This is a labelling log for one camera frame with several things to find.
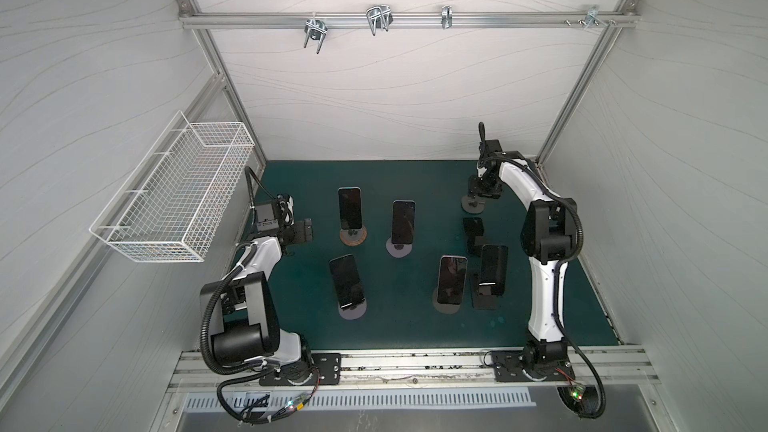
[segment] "gray round base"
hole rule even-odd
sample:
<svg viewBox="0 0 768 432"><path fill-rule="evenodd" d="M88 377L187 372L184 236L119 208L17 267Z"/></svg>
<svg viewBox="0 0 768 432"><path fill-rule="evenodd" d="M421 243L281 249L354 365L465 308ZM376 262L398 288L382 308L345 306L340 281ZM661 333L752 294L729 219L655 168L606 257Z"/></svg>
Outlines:
<svg viewBox="0 0 768 432"><path fill-rule="evenodd" d="M437 302L437 287L432 291L432 306L441 314L455 314L461 308L461 304L440 304Z"/></svg>
<svg viewBox="0 0 768 432"><path fill-rule="evenodd" d="M470 205L469 201L469 196L462 197L462 208L467 214L480 214L483 210L485 210L485 200L480 198L472 199L472 201L476 204L475 206Z"/></svg>
<svg viewBox="0 0 768 432"><path fill-rule="evenodd" d="M386 240L386 251L389 252L391 256L394 258L403 258L406 255L411 253L411 250L413 249L413 245L407 244L403 245L401 249L396 249L395 245L392 244L392 239L388 238Z"/></svg>
<svg viewBox="0 0 768 432"><path fill-rule="evenodd" d="M362 301L362 303L357 307L348 308L345 311L342 310L341 307L338 307L338 309L339 309L339 315L341 315L342 318L345 318L348 321L353 321L356 318L362 317L362 315L366 312L366 310L368 310L368 302Z"/></svg>

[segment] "phone screen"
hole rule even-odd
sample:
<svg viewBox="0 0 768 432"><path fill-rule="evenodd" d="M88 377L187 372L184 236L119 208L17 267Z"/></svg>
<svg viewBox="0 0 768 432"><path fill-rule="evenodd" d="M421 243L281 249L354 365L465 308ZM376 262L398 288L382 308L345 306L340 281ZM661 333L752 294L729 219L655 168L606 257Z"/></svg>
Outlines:
<svg viewBox="0 0 768 432"><path fill-rule="evenodd" d="M362 228L361 204L359 187L339 189L339 216L342 230Z"/></svg>
<svg viewBox="0 0 768 432"><path fill-rule="evenodd" d="M506 245L483 245L480 251L478 285L490 285L491 294L498 297L504 295L508 255L509 247Z"/></svg>
<svg viewBox="0 0 768 432"><path fill-rule="evenodd" d="M395 200L392 204L392 244L413 244L413 220L416 216L416 202Z"/></svg>
<svg viewBox="0 0 768 432"><path fill-rule="evenodd" d="M336 297L339 299L339 307L348 309L360 305L366 300L362 292L360 276L357 273L355 256L352 254L334 258L328 265L331 269L333 287L336 288Z"/></svg>
<svg viewBox="0 0 768 432"><path fill-rule="evenodd" d="M437 277L437 302L460 305L464 297L464 280L467 276L467 258L443 255Z"/></svg>

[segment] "round phone stand base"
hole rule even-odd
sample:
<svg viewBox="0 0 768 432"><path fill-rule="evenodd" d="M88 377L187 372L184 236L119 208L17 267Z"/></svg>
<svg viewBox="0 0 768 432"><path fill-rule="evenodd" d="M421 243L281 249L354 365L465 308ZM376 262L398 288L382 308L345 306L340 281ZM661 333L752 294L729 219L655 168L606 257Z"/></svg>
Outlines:
<svg viewBox="0 0 768 432"><path fill-rule="evenodd" d="M349 245L351 247L354 247L355 245L362 244L366 237L368 237L368 231L366 230L366 226L362 226L362 228L357 230L351 230L351 232L354 232L352 235L350 235L350 230L340 230L339 231L339 238L341 239L341 242L344 245Z"/></svg>
<svg viewBox="0 0 768 432"><path fill-rule="evenodd" d="M348 308L347 310L343 310L341 307L339 307L339 315L348 321L353 321L356 318L362 317L366 310L368 310L368 301L362 301L362 303L355 308Z"/></svg>
<svg viewBox="0 0 768 432"><path fill-rule="evenodd" d="M435 287L435 290L432 291L432 306L437 312L440 312L441 314L455 314L458 312L462 305L440 304L437 302L437 287Z"/></svg>
<svg viewBox="0 0 768 432"><path fill-rule="evenodd" d="M485 200L464 196L462 197L462 208L467 214L480 214L485 210Z"/></svg>
<svg viewBox="0 0 768 432"><path fill-rule="evenodd" d="M413 250L413 245L411 244L399 245L399 247L402 248L397 248L397 246L392 244L392 238L386 240L386 251L394 258L403 258Z"/></svg>

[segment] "white wire basket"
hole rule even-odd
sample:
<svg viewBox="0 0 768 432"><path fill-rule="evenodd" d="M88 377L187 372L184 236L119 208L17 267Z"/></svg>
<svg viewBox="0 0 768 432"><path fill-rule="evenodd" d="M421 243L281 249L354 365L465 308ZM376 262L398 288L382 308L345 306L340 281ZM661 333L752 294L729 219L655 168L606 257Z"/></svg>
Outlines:
<svg viewBox="0 0 768 432"><path fill-rule="evenodd" d="M170 146L155 152L163 140ZM242 122L192 123L178 112L91 233L134 262L202 262L253 148Z"/></svg>

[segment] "wooden round base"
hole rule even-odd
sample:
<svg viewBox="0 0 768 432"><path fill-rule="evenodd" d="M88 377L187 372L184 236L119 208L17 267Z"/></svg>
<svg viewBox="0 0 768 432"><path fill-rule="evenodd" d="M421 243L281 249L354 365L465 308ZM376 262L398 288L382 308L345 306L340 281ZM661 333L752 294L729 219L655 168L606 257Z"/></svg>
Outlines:
<svg viewBox="0 0 768 432"><path fill-rule="evenodd" d="M339 238L341 239L341 242L343 242L344 245L349 245L351 247L362 244L366 240L366 237L368 237L366 226L362 226L360 232L358 232L356 235L350 235L350 232L347 230L339 231Z"/></svg>

